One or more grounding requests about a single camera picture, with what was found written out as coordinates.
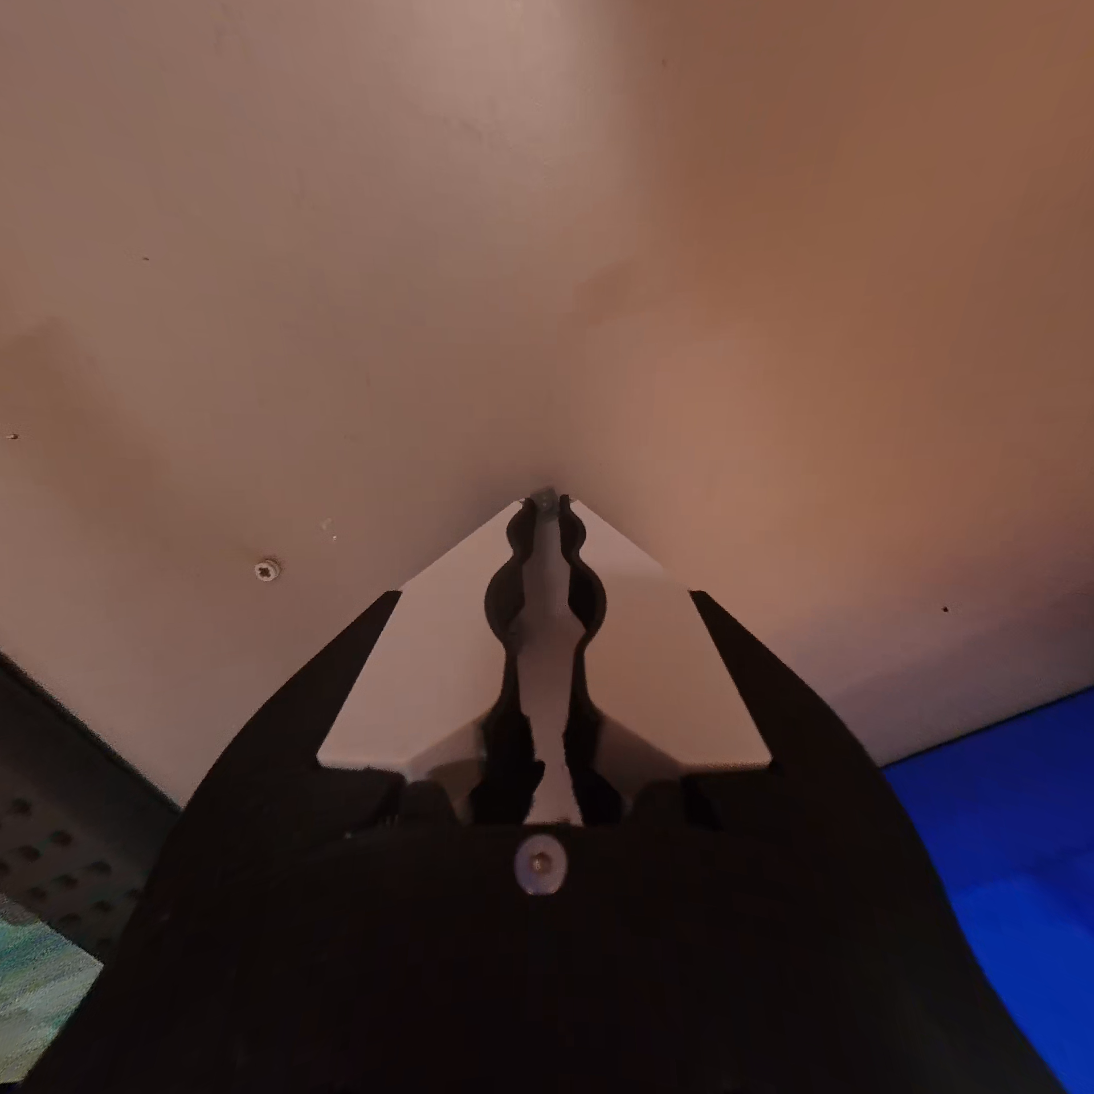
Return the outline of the blue plastic bin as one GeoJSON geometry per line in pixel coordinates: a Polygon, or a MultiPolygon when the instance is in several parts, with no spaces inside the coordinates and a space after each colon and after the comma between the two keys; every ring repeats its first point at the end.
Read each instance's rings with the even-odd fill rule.
{"type": "Polygon", "coordinates": [[[1092,690],[884,768],[978,962],[1066,1091],[1092,1091],[1092,690]]]}

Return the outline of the black perforated pad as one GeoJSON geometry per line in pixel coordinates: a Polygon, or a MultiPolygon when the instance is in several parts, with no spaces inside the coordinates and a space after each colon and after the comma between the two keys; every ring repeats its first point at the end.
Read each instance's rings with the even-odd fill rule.
{"type": "Polygon", "coordinates": [[[5,655],[2,922],[110,963],[181,807],[5,655]]]}

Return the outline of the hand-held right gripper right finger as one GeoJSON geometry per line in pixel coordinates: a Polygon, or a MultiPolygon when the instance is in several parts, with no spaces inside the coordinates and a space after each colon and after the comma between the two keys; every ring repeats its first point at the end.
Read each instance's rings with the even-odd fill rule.
{"type": "Polygon", "coordinates": [[[686,585],[581,501],[561,496],[557,524],[581,625],[562,735],[581,823],[617,824],[651,783],[767,768],[686,585]]]}

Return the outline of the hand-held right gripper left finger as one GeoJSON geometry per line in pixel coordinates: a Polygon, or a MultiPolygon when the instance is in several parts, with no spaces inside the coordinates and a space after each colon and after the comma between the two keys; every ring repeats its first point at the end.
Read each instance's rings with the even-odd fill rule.
{"type": "Polygon", "coordinates": [[[476,824],[525,821],[544,769],[517,670],[536,527],[535,501],[514,501],[402,584],[321,765],[437,783],[476,824]]]}

